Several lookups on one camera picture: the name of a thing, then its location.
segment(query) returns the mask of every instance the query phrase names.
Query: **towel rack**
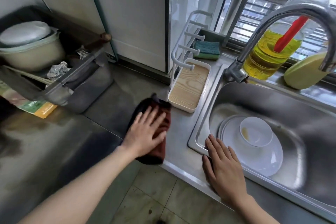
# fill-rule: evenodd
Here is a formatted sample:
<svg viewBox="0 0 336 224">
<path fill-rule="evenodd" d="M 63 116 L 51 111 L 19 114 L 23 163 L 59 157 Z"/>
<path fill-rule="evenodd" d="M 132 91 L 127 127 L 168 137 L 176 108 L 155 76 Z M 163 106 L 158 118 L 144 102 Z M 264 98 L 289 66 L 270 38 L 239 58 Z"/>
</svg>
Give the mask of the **towel rack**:
<svg viewBox="0 0 336 224">
<path fill-rule="evenodd" d="M 200 53 L 200 50 L 195 50 L 193 48 L 190 48 L 190 47 L 186 46 L 187 36 L 191 36 L 191 38 L 193 38 L 193 40 L 199 39 L 201 41 L 204 41 L 204 38 L 205 38 L 205 36 L 200 36 L 200 35 L 196 35 L 196 34 L 193 34 L 191 32 L 188 32 L 189 25 L 192 24 L 192 25 L 196 25 L 196 26 L 201 27 L 201 28 L 208 28 L 209 27 L 207 24 L 203 24 L 203 23 L 199 23 L 199 22 L 191 20 L 191 17 L 195 14 L 203 14 L 203 15 L 209 16 L 210 18 L 213 15 L 213 13 L 209 13 L 209 12 L 206 12 L 206 11 L 203 11 L 203 10 L 195 10 L 195 11 L 191 12 L 191 14 L 189 15 L 189 17 L 187 19 L 187 22 L 185 23 L 184 28 L 181 32 L 181 35 L 179 36 L 179 38 L 178 38 L 178 40 L 177 40 L 177 42 L 176 42 L 176 44 L 173 48 L 173 51 L 170 54 L 171 59 L 173 60 L 173 69 L 171 70 L 171 75 L 170 75 L 170 87 L 174 83 L 174 74 L 175 74 L 175 71 L 176 71 L 178 66 L 186 67 L 186 68 L 190 69 L 191 71 L 195 67 L 195 65 L 188 65 L 188 64 L 183 62 L 183 58 L 184 58 L 185 54 L 188 51 L 192 52 L 196 55 L 198 55 Z M 181 40 L 182 40 L 183 36 L 184 36 L 184 43 L 182 45 Z M 178 49 L 183 49 L 179 59 L 176 58 Z"/>
</svg>

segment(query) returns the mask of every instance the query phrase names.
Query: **faucet spout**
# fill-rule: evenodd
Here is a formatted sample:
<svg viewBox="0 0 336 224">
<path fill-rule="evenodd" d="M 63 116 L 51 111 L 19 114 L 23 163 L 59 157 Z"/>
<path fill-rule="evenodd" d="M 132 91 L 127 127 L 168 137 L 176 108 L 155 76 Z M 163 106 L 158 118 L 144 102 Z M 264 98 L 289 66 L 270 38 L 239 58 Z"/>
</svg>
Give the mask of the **faucet spout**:
<svg viewBox="0 0 336 224">
<path fill-rule="evenodd" d="M 319 69 L 324 72 L 332 72 L 336 69 L 336 14 L 330 8 L 314 4 L 297 4 L 283 6 L 269 15 L 256 28 L 246 47 L 232 64 L 225 69 L 223 77 L 229 82 L 238 83 L 246 81 L 249 74 L 242 68 L 247 56 L 262 37 L 264 32 L 276 21 L 288 16 L 307 16 L 319 23 L 327 33 L 328 50 Z"/>
</svg>

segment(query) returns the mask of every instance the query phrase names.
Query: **countertop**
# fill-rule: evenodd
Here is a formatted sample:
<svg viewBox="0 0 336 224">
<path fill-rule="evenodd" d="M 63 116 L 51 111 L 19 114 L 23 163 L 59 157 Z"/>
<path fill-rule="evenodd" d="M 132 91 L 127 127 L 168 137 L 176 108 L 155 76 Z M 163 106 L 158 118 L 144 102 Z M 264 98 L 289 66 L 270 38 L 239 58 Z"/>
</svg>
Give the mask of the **countertop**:
<svg viewBox="0 0 336 224">
<path fill-rule="evenodd" d="M 210 61 L 210 73 L 218 73 L 223 62 L 230 60 Z M 112 152 L 142 99 L 153 92 L 166 99 L 169 86 L 118 65 L 110 68 L 115 82 L 83 115 L 59 107 L 42 120 L 15 110 L 0 122 L 1 223 L 16 223 L 48 195 Z M 187 146 L 200 110 L 201 106 L 194 113 L 172 108 L 162 167 L 220 201 L 205 179 L 201 155 Z M 261 207 L 280 223 L 328 223 L 248 179 L 246 184 Z"/>
</svg>

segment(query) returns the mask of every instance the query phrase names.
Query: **hand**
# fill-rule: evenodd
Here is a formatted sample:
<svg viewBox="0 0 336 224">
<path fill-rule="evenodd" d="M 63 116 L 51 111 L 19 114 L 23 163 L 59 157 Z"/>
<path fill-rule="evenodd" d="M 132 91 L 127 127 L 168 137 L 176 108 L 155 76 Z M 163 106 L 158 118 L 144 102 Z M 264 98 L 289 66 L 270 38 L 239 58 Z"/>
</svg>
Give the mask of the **hand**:
<svg viewBox="0 0 336 224">
<path fill-rule="evenodd" d="M 212 169 L 209 158 L 203 156 L 203 169 L 207 180 L 223 200 L 233 206 L 239 205 L 248 197 L 248 194 L 243 168 L 237 155 L 230 146 L 227 148 L 219 138 L 216 139 L 213 135 L 209 135 L 205 144 L 213 164 Z"/>
<path fill-rule="evenodd" d="M 158 110 L 158 107 L 154 108 L 153 111 L 151 107 L 148 107 L 144 114 L 141 112 L 138 113 L 132 126 L 127 131 L 121 146 L 124 146 L 127 150 L 132 152 L 134 158 L 149 153 L 164 140 L 166 136 L 165 131 L 161 132 L 157 138 L 153 139 L 155 131 L 166 117 L 166 113 L 163 112 L 157 119 L 155 119 Z"/>
</svg>

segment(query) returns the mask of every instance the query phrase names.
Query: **stainless steel sink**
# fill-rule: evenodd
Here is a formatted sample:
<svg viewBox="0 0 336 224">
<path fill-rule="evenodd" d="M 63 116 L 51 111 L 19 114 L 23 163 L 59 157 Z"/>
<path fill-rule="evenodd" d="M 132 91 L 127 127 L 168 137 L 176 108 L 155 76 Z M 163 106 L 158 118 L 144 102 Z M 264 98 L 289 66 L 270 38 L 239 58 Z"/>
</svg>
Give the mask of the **stainless steel sink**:
<svg viewBox="0 0 336 224">
<path fill-rule="evenodd" d="M 313 211 L 336 216 L 336 115 L 316 100 L 267 82 L 227 83 L 220 69 L 188 146 L 201 154 L 205 138 L 235 114 L 265 120 L 283 147 L 283 164 L 271 177 L 244 166 L 247 178 Z"/>
</svg>

